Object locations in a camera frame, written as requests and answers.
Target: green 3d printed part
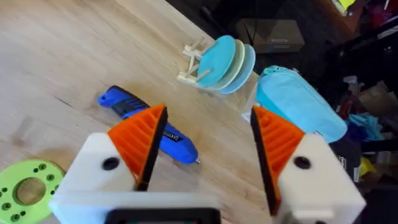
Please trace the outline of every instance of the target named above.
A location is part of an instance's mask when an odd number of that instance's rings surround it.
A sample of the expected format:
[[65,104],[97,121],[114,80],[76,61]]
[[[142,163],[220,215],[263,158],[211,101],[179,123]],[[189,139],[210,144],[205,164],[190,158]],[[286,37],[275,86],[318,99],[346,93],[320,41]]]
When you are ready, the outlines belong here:
[[[0,173],[0,222],[10,224],[37,223],[51,214],[47,204],[63,178],[57,165],[29,159],[7,167]],[[28,179],[38,179],[45,186],[43,197],[36,203],[26,204],[17,197],[19,187]]]

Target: orange gripper pad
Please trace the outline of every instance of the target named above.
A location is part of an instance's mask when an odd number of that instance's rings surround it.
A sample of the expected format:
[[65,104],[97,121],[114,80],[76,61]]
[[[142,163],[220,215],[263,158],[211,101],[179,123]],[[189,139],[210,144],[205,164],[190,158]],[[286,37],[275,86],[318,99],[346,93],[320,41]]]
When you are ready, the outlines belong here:
[[147,190],[167,123],[165,105],[157,105],[125,119],[108,131],[122,159],[136,175],[136,190]]
[[259,106],[252,109],[251,126],[269,211],[271,215],[276,215],[281,201],[278,189],[279,174],[305,133],[290,121]]

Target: black cable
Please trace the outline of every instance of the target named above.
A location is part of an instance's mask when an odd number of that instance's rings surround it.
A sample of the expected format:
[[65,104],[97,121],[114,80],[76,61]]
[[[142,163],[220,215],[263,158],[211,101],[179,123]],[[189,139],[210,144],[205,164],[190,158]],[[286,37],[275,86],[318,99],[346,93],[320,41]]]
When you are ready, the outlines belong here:
[[258,15],[258,6],[259,6],[259,1],[256,0],[256,3],[254,5],[254,16],[256,17],[256,20],[254,21],[254,32],[253,32],[253,39],[251,41],[251,45],[254,47],[254,39],[256,38],[256,33],[257,33],[257,22],[259,20],[259,15]]

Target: wooden table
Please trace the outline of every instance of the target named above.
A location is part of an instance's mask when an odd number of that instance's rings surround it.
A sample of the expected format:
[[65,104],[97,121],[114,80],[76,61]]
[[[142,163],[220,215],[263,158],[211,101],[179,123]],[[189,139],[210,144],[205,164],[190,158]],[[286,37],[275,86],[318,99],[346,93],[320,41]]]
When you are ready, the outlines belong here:
[[[0,2],[0,170],[29,158],[67,170],[89,133],[120,119],[96,98],[120,85],[190,136],[201,165],[160,153],[150,191],[203,192],[223,223],[270,223],[250,125],[239,110],[255,82],[220,98],[177,81],[185,44],[205,36],[164,0]],[[44,221],[56,223],[54,217]]]

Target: light blue bag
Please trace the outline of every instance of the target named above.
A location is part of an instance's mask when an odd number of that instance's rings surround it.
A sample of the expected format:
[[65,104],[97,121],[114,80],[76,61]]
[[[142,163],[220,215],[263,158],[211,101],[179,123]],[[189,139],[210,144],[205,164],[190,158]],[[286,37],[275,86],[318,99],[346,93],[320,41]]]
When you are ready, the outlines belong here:
[[257,87],[261,106],[289,120],[306,133],[321,134],[334,142],[347,132],[346,123],[297,72],[271,66],[262,72]]

